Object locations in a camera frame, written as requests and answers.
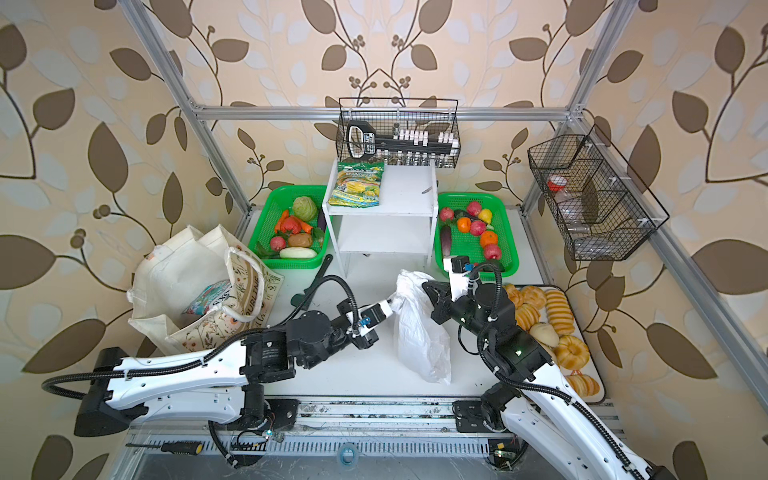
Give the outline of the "white plastic grocery bag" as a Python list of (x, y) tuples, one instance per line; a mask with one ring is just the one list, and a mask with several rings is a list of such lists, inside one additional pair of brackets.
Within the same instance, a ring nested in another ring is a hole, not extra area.
[(394, 341), (398, 360), (429, 383), (448, 385), (452, 380), (451, 339), (431, 318), (432, 303), (423, 284), (433, 277), (401, 270), (389, 303), (395, 317)]

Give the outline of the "Fox's candy bag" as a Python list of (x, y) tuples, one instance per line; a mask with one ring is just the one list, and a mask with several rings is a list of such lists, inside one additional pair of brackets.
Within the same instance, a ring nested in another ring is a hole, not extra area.
[(221, 280), (206, 287), (182, 311), (185, 315), (205, 316), (209, 311), (219, 309), (230, 297), (232, 284), (229, 280)]

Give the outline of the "cream floral tote bag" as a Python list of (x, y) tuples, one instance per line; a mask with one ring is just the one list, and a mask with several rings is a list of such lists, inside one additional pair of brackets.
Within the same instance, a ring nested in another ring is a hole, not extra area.
[[(219, 309), (203, 317), (182, 313), (221, 280), (232, 289)], [(140, 263), (127, 293), (128, 323), (165, 355), (213, 349), (265, 326), (282, 284), (281, 275), (222, 226), (207, 233), (187, 227)]]

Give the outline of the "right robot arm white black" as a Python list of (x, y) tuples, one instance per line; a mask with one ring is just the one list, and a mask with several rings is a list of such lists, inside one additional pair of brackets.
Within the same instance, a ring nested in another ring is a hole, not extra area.
[(553, 357), (520, 325), (517, 305), (501, 285), (453, 293), (426, 281), (432, 319), (454, 320), (472, 333), (480, 360), (497, 384), (482, 396), (489, 430), (517, 435), (567, 479), (671, 479), (666, 467), (623, 443), (577, 395)]

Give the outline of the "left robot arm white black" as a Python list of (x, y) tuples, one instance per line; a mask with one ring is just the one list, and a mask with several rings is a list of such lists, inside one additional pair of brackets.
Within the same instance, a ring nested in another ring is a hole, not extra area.
[(260, 424), (267, 416), (264, 387), (290, 380), (349, 345), (370, 348), (376, 327), (392, 316), (388, 301), (330, 319), (307, 311), (282, 326), (235, 335), (197, 353), (128, 358), (120, 348), (100, 352), (94, 370), (45, 380), (45, 392), (79, 401), (74, 433), (100, 437), (154, 420)]

